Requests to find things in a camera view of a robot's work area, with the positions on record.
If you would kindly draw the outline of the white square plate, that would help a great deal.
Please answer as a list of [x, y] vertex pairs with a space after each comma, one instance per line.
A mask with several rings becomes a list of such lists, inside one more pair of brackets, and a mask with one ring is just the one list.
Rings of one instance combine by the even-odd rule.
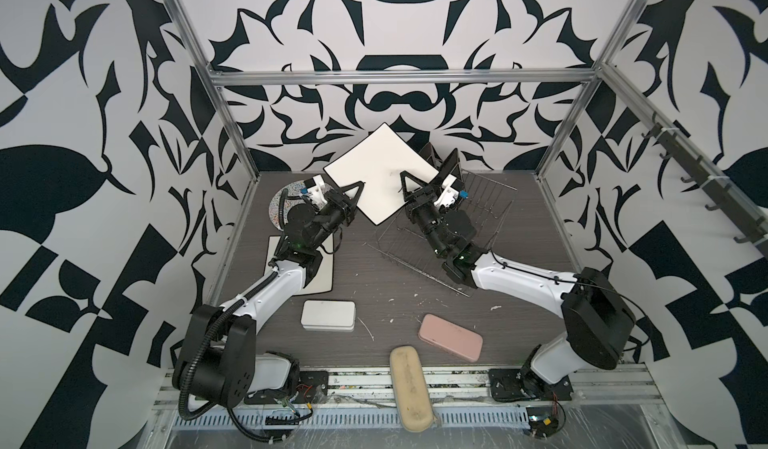
[[364, 183], [357, 207], [374, 225], [404, 205], [402, 171], [425, 182], [438, 173], [386, 123], [324, 168], [337, 186]]

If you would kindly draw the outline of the cream square plate black rim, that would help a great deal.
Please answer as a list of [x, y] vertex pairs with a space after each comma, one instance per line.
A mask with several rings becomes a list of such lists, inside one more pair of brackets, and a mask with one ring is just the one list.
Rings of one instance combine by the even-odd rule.
[[[268, 239], [267, 256], [265, 261], [264, 273], [267, 273], [272, 270], [270, 261], [272, 260], [276, 252], [277, 245], [280, 239], [281, 237], [278, 235], [272, 235]], [[298, 293], [295, 294], [295, 297], [323, 294], [323, 293], [328, 293], [332, 290], [334, 256], [325, 254], [323, 251], [320, 251], [320, 253], [323, 256], [323, 258], [317, 273], [305, 287], [303, 287]]]

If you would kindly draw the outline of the round speckled plate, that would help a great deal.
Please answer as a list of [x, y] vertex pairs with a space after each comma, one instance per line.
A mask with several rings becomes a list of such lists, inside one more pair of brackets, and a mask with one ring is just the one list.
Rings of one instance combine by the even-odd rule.
[[272, 197], [268, 206], [268, 215], [273, 225], [283, 231], [288, 221], [288, 212], [295, 206], [305, 203], [303, 190], [305, 181], [291, 182], [279, 189]]

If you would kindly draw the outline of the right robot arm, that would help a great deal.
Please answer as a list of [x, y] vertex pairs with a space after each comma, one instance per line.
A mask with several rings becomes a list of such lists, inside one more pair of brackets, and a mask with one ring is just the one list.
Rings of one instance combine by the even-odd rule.
[[460, 207], [467, 193], [451, 173], [424, 181], [403, 171], [400, 181], [406, 217], [453, 282], [521, 299], [563, 320], [564, 332], [536, 346], [513, 376], [510, 400], [542, 399], [575, 371], [618, 366], [636, 317], [601, 271], [551, 271], [474, 243], [476, 230]]

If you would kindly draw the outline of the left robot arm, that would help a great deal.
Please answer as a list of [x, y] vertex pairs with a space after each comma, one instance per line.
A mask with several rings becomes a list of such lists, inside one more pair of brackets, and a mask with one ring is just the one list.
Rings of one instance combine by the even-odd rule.
[[215, 406], [233, 409], [254, 390], [258, 332], [318, 274], [329, 253], [324, 243], [353, 222], [365, 188], [362, 181], [326, 187], [320, 176], [304, 184], [266, 274], [232, 299], [193, 311], [172, 380], [182, 419], [195, 420]]

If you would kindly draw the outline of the large black square plate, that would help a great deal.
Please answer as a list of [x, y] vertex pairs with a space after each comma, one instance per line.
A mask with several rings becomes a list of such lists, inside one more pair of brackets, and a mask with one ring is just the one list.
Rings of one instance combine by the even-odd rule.
[[439, 168], [443, 163], [443, 158], [438, 154], [434, 146], [427, 142], [419, 151], [418, 154], [427, 163], [435, 168]]

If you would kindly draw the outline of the white rectangular case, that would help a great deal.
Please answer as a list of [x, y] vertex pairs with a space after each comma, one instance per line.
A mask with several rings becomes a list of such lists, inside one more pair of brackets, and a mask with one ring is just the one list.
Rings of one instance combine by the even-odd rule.
[[352, 332], [356, 323], [353, 301], [307, 300], [300, 323], [308, 331]]

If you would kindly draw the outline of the pink rectangular case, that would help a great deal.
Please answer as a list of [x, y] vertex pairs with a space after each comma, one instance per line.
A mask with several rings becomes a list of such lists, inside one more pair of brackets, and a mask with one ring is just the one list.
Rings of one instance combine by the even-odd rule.
[[480, 334], [434, 314], [424, 316], [418, 337], [467, 362], [477, 362], [483, 348], [483, 337]]

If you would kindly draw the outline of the black wall hook rail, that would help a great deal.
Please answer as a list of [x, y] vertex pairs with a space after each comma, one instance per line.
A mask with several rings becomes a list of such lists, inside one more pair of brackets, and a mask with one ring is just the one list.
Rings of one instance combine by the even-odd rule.
[[667, 167], [678, 167], [682, 171], [680, 183], [688, 188], [703, 191], [709, 199], [705, 208], [710, 212], [723, 213], [739, 230], [734, 242], [750, 244], [762, 255], [766, 255], [766, 211], [759, 208], [732, 177], [718, 168], [683, 129], [664, 123], [657, 113], [643, 117], [641, 121], [647, 127], [647, 131], [642, 134], [643, 139], [660, 148], [661, 163], [656, 176], [657, 188], [661, 189], [663, 186]]

